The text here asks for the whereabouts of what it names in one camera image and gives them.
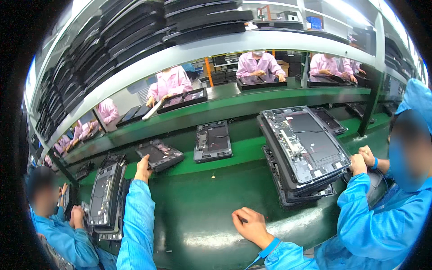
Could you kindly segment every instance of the metal shelf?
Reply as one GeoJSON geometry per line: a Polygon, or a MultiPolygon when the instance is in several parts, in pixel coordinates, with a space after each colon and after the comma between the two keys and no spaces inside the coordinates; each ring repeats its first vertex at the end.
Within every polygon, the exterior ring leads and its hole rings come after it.
{"type": "MultiPolygon", "coordinates": [[[[66,116],[51,136],[47,147],[51,148],[81,116],[101,101],[161,70],[213,55],[269,49],[322,52],[375,66],[375,57],[359,49],[334,40],[295,32],[253,31],[177,45],[141,59],[99,85],[66,116]]],[[[44,149],[41,156],[45,156],[47,152],[48,149],[44,149]]]]}

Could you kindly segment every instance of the worker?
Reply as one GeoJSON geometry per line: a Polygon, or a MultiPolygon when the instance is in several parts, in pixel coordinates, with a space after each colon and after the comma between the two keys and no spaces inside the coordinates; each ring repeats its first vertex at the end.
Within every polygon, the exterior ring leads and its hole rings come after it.
{"type": "Polygon", "coordinates": [[[237,231],[255,243],[262,251],[246,269],[263,258],[267,270],[318,270],[314,259],[303,256],[303,248],[294,243],[282,242],[267,232],[264,216],[247,207],[234,211],[232,222],[237,231]]]}
{"type": "Polygon", "coordinates": [[[335,56],[332,54],[315,54],[312,57],[309,75],[326,75],[332,76],[336,75],[341,78],[347,77],[347,72],[339,71],[338,62],[335,59],[335,56]]]}
{"type": "MultiPolygon", "coordinates": [[[[360,147],[359,153],[351,157],[350,170],[353,177],[339,196],[341,208],[337,223],[337,235],[314,248],[314,260],[303,256],[302,248],[293,243],[279,243],[265,261],[267,269],[395,269],[404,261],[414,245],[432,202],[432,92],[420,81],[410,79],[403,101],[396,115],[406,110],[415,110],[426,121],[426,133],[415,133],[409,129],[408,136],[416,140],[390,143],[390,159],[377,159],[368,146],[360,147]],[[420,161],[426,173],[419,167],[420,161]],[[380,170],[395,184],[386,192],[372,210],[369,210],[366,192],[370,178],[366,166],[380,170]],[[423,175],[415,179],[411,175],[423,175]]],[[[396,129],[392,138],[403,137],[405,129],[396,129]]],[[[246,238],[267,249],[270,236],[264,229],[264,219],[254,222],[256,215],[247,211],[232,214],[236,229],[246,238]],[[250,218],[242,223],[240,218],[250,218]]]]}
{"type": "Polygon", "coordinates": [[[45,166],[36,168],[29,176],[27,198],[36,232],[43,234],[47,242],[75,269],[101,269],[99,263],[102,263],[105,270],[115,270],[116,257],[95,248],[84,230],[84,211],[81,206],[74,206],[70,221],[65,221],[62,198],[57,215],[53,214],[59,195],[56,183],[56,175],[45,166]]]}
{"type": "MultiPolygon", "coordinates": [[[[118,113],[117,106],[114,104],[114,101],[110,98],[107,98],[106,100],[99,103],[97,109],[105,125],[108,125],[109,123],[111,123],[113,120],[117,119],[120,116],[118,113]]],[[[83,131],[85,136],[87,136],[94,128],[97,128],[98,125],[99,125],[98,121],[93,121],[89,126],[89,130],[83,131]]]]}
{"type": "Polygon", "coordinates": [[[340,57],[340,63],[338,66],[338,70],[342,72],[342,77],[346,80],[350,80],[351,82],[357,83],[357,79],[354,76],[354,71],[351,68],[351,62],[349,59],[340,57]]]}
{"type": "Polygon", "coordinates": [[[129,187],[124,209],[123,238],[117,258],[117,270],[154,269],[153,228],[155,202],[149,189],[150,155],[137,164],[137,172],[129,187]]]}
{"type": "Polygon", "coordinates": [[[81,124],[80,120],[76,122],[76,126],[73,130],[73,139],[70,141],[69,145],[66,146],[66,151],[69,151],[72,146],[75,146],[80,140],[84,139],[89,134],[90,126],[90,122],[87,122],[84,125],[81,124]]]}
{"type": "Polygon", "coordinates": [[[280,82],[285,82],[286,73],[276,62],[273,55],[265,51],[250,51],[240,56],[238,60],[237,78],[246,76],[261,76],[270,71],[279,78],[280,82]]]}
{"type": "Polygon", "coordinates": [[[181,67],[184,69],[187,77],[189,78],[189,80],[191,80],[191,82],[193,82],[196,78],[200,76],[198,72],[196,72],[195,67],[192,66],[191,63],[181,65],[181,67]]]}
{"type": "MultiPolygon", "coordinates": [[[[64,151],[66,151],[66,148],[70,145],[70,139],[66,134],[63,134],[61,138],[54,144],[55,149],[58,151],[59,154],[63,154],[64,151]]],[[[46,155],[44,157],[45,164],[48,167],[52,167],[52,161],[51,158],[46,155]]]]}
{"type": "Polygon", "coordinates": [[[173,95],[192,90],[192,84],[181,66],[168,68],[156,74],[158,81],[150,85],[147,94],[147,107],[154,107],[156,99],[164,100],[173,95]]]}

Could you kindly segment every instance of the cardboard box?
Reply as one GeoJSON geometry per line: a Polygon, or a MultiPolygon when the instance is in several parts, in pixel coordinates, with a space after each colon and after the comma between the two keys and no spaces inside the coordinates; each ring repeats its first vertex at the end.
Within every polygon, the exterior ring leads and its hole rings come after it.
{"type": "Polygon", "coordinates": [[[289,63],[285,62],[284,60],[276,60],[276,62],[281,66],[289,66],[289,63]]]}
{"type": "Polygon", "coordinates": [[[285,71],[285,74],[286,74],[286,76],[288,77],[289,75],[288,75],[288,69],[289,69],[289,66],[280,66],[281,68],[282,68],[282,70],[283,71],[285,71]]]}
{"type": "MultiPolygon", "coordinates": [[[[210,66],[210,72],[214,71],[214,64],[213,63],[209,63],[210,66]]],[[[207,72],[207,66],[203,65],[203,71],[204,71],[204,77],[208,77],[209,73],[207,72]]]]}

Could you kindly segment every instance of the white wall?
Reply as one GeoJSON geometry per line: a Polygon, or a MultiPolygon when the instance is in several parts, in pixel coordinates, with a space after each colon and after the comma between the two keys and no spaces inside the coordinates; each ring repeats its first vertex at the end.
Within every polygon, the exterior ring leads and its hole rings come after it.
{"type": "Polygon", "coordinates": [[[120,115],[124,115],[131,108],[135,106],[142,105],[138,93],[131,94],[126,89],[123,89],[115,93],[114,95],[110,96],[110,98],[114,101],[114,104],[117,106],[118,113],[120,115]]]}

